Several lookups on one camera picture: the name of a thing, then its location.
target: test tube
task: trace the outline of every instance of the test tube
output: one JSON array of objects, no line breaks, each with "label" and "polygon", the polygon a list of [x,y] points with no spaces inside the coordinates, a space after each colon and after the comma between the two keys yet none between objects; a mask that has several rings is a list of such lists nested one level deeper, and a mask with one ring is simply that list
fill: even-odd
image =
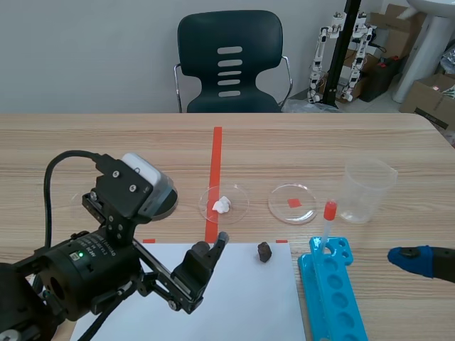
[{"label": "test tube", "polygon": [[336,202],[335,200],[328,200],[326,208],[324,209],[324,233],[321,239],[321,253],[324,253],[324,248],[327,244],[327,239],[332,229],[333,220],[336,215]]}]

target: wood grain surface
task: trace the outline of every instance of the wood grain surface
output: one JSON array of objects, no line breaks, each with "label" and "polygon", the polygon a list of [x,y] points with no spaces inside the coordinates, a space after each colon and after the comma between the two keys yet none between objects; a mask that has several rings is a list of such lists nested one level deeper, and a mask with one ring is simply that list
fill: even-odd
[{"label": "wood grain surface", "polygon": [[[198,200],[208,186],[214,126],[223,127],[221,183],[240,184],[250,198],[245,218],[220,229],[231,242],[289,240],[308,340],[296,259],[309,251],[309,238],[322,233],[322,214],[305,225],[285,224],[270,214],[267,197],[277,185],[298,181],[311,188],[322,210],[336,193],[345,161],[361,154],[399,172],[371,222],[337,218],[332,233],[346,236],[353,250],[348,272],[370,340],[455,340],[455,285],[387,261],[392,247],[455,248],[455,152],[414,114],[0,115],[0,261],[18,261],[42,246],[44,170],[68,149],[141,155],[173,178],[180,201],[169,218],[140,226],[136,237],[203,240]],[[55,169],[53,243],[97,228],[80,206],[97,175],[85,159],[68,159]],[[64,324],[55,339],[69,340],[72,330],[72,323]]]}]

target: white wall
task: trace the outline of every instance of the white wall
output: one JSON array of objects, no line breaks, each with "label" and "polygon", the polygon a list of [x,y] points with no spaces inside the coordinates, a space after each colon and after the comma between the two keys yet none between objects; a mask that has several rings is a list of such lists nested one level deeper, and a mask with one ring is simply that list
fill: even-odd
[{"label": "white wall", "polygon": [[[363,0],[364,11],[381,2]],[[186,15],[264,9],[280,17],[293,93],[307,87],[319,28],[341,0],[3,0],[0,2],[0,112],[176,112],[176,30]],[[326,64],[335,43],[329,42]],[[281,100],[285,66],[259,88]],[[181,82],[184,104],[200,91]]]}]

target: white pedestal sink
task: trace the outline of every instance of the white pedestal sink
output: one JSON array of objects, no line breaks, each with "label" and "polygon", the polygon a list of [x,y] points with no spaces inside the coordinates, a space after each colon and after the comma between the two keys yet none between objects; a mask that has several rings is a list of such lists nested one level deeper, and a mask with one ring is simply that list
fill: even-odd
[{"label": "white pedestal sink", "polygon": [[455,30],[454,0],[407,0],[418,11],[427,13],[429,26],[420,46],[407,61],[394,101],[403,103],[415,80],[431,76]]}]

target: measuring cup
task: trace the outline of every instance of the measuring cup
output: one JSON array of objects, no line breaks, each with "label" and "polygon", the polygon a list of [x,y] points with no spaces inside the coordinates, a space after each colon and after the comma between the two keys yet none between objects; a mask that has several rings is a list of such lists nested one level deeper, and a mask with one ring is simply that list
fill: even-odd
[{"label": "measuring cup", "polygon": [[338,194],[338,215],[347,222],[368,222],[397,182],[398,172],[374,158],[355,158],[346,164]]}]

